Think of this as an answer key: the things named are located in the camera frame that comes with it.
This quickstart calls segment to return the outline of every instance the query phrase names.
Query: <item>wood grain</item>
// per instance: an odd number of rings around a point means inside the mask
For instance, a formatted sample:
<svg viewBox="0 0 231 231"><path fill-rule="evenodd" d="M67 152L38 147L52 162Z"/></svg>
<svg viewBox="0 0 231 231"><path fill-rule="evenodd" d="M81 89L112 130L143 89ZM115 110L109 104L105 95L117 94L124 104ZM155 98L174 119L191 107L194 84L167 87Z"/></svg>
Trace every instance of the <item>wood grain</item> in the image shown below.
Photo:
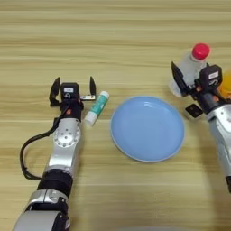
<svg viewBox="0 0 231 231"><path fill-rule="evenodd" d="M86 94L93 76L111 98L84 132L71 230L230 230L231 198L205 120L185 120L182 150L156 164L121 154L109 131L113 111L129 97L160 97L182 112L191 100L169 92L170 62L195 42L209 43L209 62L229 68L230 10L229 0L0 0L0 229L13 228L36 189L37 181L23 178L18 154L58 114L49 108L51 83L77 81ZM51 145L49 138L28 149L33 172L42 173Z"/></svg>

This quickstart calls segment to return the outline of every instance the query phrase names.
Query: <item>blue plate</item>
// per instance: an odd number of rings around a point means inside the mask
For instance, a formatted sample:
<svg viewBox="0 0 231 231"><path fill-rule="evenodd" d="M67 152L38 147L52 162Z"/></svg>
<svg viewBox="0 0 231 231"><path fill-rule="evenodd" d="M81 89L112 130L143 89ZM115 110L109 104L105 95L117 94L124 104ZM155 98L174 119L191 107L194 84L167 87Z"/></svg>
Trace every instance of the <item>blue plate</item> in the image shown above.
<svg viewBox="0 0 231 231"><path fill-rule="evenodd" d="M160 162L183 145L184 123L178 111L156 97L134 97L114 112L111 134L116 146L140 162Z"/></svg>

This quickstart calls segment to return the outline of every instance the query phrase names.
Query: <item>orange object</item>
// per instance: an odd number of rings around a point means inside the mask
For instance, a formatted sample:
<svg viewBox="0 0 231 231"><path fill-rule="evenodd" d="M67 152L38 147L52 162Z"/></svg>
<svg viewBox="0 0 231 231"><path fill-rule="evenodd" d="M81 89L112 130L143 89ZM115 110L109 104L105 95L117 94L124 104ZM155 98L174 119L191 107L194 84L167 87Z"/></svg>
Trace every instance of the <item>orange object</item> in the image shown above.
<svg viewBox="0 0 231 231"><path fill-rule="evenodd" d="M224 73L219 90L222 97L231 99L231 69Z"/></svg>
<svg viewBox="0 0 231 231"><path fill-rule="evenodd" d="M213 96L213 101L214 101L214 102L218 102L218 101L219 101L219 98L216 97L216 96Z"/></svg>

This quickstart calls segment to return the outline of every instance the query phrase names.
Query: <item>plastic bottle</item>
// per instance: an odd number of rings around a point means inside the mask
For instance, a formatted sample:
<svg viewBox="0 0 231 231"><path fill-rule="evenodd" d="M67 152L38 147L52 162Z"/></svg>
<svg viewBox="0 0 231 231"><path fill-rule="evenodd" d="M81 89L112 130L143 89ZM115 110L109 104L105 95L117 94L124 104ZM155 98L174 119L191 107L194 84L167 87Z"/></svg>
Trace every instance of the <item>plastic bottle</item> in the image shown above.
<svg viewBox="0 0 231 231"><path fill-rule="evenodd" d="M224 73L219 90L222 97L231 99L231 69Z"/></svg>
<svg viewBox="0 0 231 231"><path fill-rule="evenodd" d="M193 85L194 80L199 77L199 72L207 66L206 58L209 52L208 45L198 43L178 65L187 85ZM181 97L180 89L173 77L171 78L170 89L176 97Z"/></svg>

